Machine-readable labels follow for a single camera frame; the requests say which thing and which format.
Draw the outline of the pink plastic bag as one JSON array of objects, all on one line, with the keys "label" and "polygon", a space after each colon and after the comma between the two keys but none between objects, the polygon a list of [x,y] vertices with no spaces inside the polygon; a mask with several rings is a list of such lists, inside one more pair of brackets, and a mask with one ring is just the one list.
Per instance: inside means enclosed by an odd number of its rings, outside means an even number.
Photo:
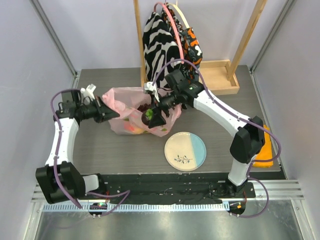
[{"label": "pink plastic bag", "polygon": [[110,129],[118,135],[135,135],[134,128],[144,129],[143,134],[153,134],[163,137],[169,133],[174,123],[179,118],[173,113],[165,118],[166,124],[148,128],[142,122],[142,112],[139,107],[150,104],[151,97],[144,94],[142,87],[113,87],[102,95],[103,102],[112,110],[119,113],[120,117],[109,120]]}]

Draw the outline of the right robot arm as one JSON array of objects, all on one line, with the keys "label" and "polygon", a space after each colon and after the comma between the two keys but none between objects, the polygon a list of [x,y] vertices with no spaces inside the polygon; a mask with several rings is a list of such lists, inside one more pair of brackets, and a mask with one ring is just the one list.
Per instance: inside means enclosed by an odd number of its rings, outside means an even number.
[{"label": "right robot arm", "polygon": [[169,92],[164,96],[158,93],[155,83],[149,81],[143,85],[144,93],[151,97],[151,109],[145,113],[148,128],[166,124],[169,110],[177,105],[184,109],[190,106],[220,124],[233,138],[229,149],[233,161],[224,184],[225,194],[238,197],[245,189],[251,163],[265,145],[263,121],[258,116],[250,118],[240,114],[201,82],[189,82],[180,70],[169,73],[165,80]]}]

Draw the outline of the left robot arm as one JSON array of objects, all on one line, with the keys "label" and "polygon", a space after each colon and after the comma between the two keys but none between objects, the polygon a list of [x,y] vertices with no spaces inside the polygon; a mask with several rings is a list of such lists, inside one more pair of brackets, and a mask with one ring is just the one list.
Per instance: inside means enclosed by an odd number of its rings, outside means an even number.
[{"label": "left robot arm", "polygon": [[58,108],[51,107],[54,121],[52,148],[43,167],[37,168],[36,180],[49,204],[71,201],[81,208],[79,199],[89,192],[100,200],[107,192],[99,173],[82,176],[74,166],[73,153],[80,123],[94,120],[96,123],[118,118],[120,115],[109,108],[94,94],[96,86],[66,89],[58,93]]}]

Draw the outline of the fake mangosteen green leaves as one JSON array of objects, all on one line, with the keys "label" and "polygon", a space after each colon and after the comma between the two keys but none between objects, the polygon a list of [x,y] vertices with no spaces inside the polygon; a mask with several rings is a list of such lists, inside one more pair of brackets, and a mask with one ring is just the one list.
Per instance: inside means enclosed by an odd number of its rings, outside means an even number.
[{"label": "fake mangosteen green leaves", "polygon": [[141,121],[143,124],[148,126],[150,124],[151,119],[153,118],[153,110],[148,108],[141,115]]}]

